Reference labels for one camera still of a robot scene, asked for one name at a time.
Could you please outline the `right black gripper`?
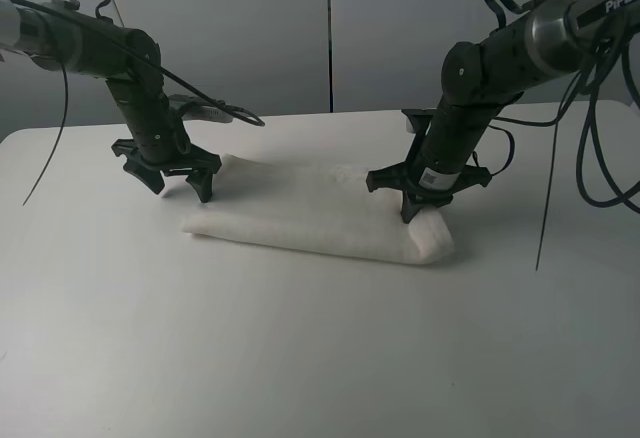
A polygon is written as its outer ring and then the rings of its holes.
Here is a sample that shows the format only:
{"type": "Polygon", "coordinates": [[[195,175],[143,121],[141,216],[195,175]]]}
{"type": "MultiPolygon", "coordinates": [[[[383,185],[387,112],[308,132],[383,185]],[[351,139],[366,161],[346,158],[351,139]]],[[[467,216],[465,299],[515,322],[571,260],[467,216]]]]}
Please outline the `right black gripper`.
{"type": "Polygon", "coordinates": [[[366,177],[370,192],[379,189],[403,192],[401,218],[405,224],[426,206],[446,206],[456,193],[473,186],[486,187],[490,181],[491,173],[485,167],[427,155],[417,155],[412,161],[370,171],[366,177]]]}

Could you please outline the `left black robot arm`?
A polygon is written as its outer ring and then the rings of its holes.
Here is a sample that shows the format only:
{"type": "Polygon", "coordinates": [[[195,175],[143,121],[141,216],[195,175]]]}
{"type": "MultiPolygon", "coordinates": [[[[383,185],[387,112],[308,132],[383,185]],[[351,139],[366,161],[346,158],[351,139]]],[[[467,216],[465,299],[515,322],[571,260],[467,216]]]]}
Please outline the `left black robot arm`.
{"type": "Polygon", "coordinates": [[[38,67],[105,81],[131,134],[111,147],[123,169],[153,193],[182,176],[201,202],[212,198],[219,156],[190,142],[164,92],[158,45],[145,32],[84,15],[64,2],[1,0],[1,46],[38,67]]]}

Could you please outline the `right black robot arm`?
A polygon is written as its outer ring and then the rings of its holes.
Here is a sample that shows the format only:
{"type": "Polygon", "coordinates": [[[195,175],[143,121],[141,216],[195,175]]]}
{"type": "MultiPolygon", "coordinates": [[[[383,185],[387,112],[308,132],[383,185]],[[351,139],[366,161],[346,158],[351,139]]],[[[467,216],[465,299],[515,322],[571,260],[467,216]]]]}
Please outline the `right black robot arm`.
{"type": "Polygon", "coordinates": [[[594,96],[620,64],[632,98],[639,97],[629,63],[639,0],[484,1],[497,28],[480,43],[454,45],[442,66],[437,108],[405,113],[415,134],[405,160],[367,175],[369,191],[401,191],[404,222],[490,183],[488,169],[467,161],[491,122],[528,89],[573,74],[570,94],[594,96]]]}

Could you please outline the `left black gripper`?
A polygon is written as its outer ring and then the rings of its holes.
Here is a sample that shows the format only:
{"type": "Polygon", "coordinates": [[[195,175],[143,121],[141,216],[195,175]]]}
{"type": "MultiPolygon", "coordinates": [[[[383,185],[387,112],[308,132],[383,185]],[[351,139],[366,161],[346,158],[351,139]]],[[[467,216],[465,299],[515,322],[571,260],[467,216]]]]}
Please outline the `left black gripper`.
{"type": "Polygon", "coordinates": [[[218,155],[192,145],[181,153],[171,133],[135,133],[131,139],[118,139],[111,145],[116,157],[124,157],[123,170],[144,184],[152,193],[163,191],[163,176],[187,175],[201,203],[213,196],[212,180],[221,166],[218,155]]]}

